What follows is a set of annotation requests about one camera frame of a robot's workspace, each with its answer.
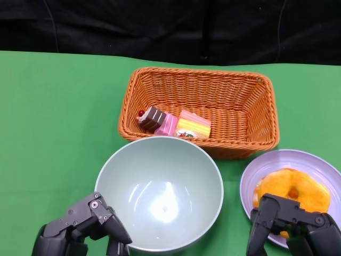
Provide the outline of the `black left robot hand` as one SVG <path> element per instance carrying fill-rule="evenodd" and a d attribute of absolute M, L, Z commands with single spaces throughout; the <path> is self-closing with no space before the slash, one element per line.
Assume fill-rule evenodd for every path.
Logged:
<path fill-rule="evenodd" d="M 66 215 L 41 227 L 32 255 L 87 255 L 85 238 L 97 241 L 106 236 L 106 255 L 130 255 L 130 235 L 114 209 L 95 191 L 68 208 Z"/>

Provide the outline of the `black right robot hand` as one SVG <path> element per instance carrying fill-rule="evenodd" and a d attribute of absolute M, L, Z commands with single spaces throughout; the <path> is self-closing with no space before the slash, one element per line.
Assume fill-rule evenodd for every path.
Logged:
<path fill-rule="evenodd" d="M 265 194 L 251 211 L 246 255 L 267 255 L 264 244 L 269 234 L 286 231 L 291 255 L 340 255 L 340 229 L 327 213 L 307 212 L 300 203 Z"/>

